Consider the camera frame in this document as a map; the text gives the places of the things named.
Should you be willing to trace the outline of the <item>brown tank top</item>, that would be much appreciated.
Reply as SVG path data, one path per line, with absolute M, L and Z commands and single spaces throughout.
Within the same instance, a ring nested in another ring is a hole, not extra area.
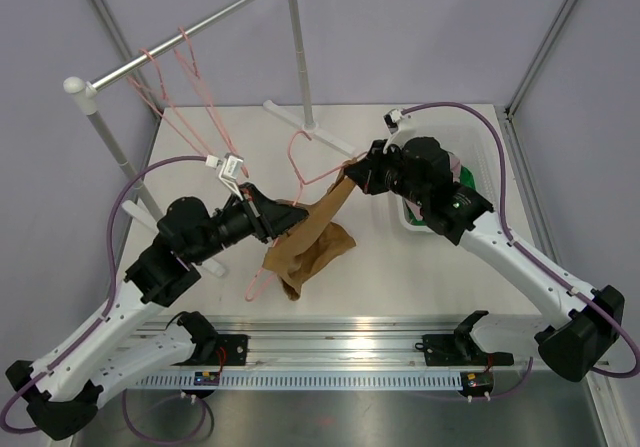
M 314 204 L 302 204 L 308 216 L 269 247 L 262 267 L 276 274 L 290 301 L 298 301 L 303 285 L 333 260 L 355 248 L 356 240 L 334 221 L 356 184 L 344 170 L 355 160 L 344 162 L 333 184 Z

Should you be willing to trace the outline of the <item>mauve tank top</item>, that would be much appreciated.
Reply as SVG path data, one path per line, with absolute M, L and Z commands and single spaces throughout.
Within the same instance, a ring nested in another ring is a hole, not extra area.
M 448 156 L 449 156 L 449 167 L 452 174 L 452 178 L 455 182 L 459 182 L 461 178 L 461 172 L 462 172 L 461 160 L 452 152 L 449 152 Z

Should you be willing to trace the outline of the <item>green tank top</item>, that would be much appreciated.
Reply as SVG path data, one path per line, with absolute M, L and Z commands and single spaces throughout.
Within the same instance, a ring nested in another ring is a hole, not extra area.
M 452 174 L 454 181 L 459 181 L 462 185 L 470 187 L 472 189 L 476 188 L 473 173 L 461 163 L 457 163 L 452 167 Z M 425 221 L 420 216 L 419 208 L 417 205 L 412 204 L 406 200 L 402 201 L 402 205 L 404 219 L 408 225 L 419 229 L 427 228 Z

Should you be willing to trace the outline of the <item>pink hanger of mauve top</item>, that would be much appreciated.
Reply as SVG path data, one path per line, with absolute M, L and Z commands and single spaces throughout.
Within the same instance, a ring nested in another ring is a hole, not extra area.
M 206 108 L 207 114 L 213 126 L 216 128 L 221 140 L 226 145 L 228 151 L 231 154 L 234 154 L 235 156 L 240 157 L 240 153 L 237 147 L 235 146 L 231 138 L 231 135 L 228 129 L 226 128 L 225 123 L 223 122 L 221 114 L 219 113 L 216 107 L 213 94 L 208 84 L 206 83 L 206 81 L 203 79 L 201 75 L 200 69 L 197 64 L 197 59 L 195 56 L 191 38 L 188 36 L 188 34 L 186 33 L 186 30 L 183 27 L 179 27 L 178 31 L 180 33 L 180 39 L 183 40 L 187 45 L 189 57 L 185 57 L 178 48 L 174 48 L 173 53 L 176 58 L 176 61 L 181 67 L 185 77 L 191 84 L 193 91 L 197 94 L 197 96 L 203 102 L 203 105 Z

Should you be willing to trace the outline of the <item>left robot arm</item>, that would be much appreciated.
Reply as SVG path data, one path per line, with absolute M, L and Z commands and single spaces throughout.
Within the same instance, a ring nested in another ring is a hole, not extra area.
M 218 332 L 198 312 L 181 314 L 136 347 L 117 349 L 200 280 L 199 264 L 249 236 L 263 243 L 274 240 L 307 216 L 305 209 L 271 200 L 251 183 L 241 185 L 240 194 L 213 214 L 196 197 L 174 201 L 114 296 L 50 354 L 7 369 L 33 428 L 63 440 L 88 425 L 113 397 L 159 369 L 222 359 Z

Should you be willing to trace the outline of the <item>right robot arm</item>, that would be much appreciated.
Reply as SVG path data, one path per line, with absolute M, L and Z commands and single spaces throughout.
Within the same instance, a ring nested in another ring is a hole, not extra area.
M 474 312 L 454 332 L 454 351 L 463 362 L 497 353 L 537 357 L 578 382 L 619 338 L 623 295 L 569 275 L 508 232 L 487 199 L 454 179 L 450 155 L 436 139 L 413 138 L 403 146 L 376 140 L 344 174 L 365 194 L 392 192 L 417 205 L 432 232 L 482 259 L 540 312 L 532 321 Z

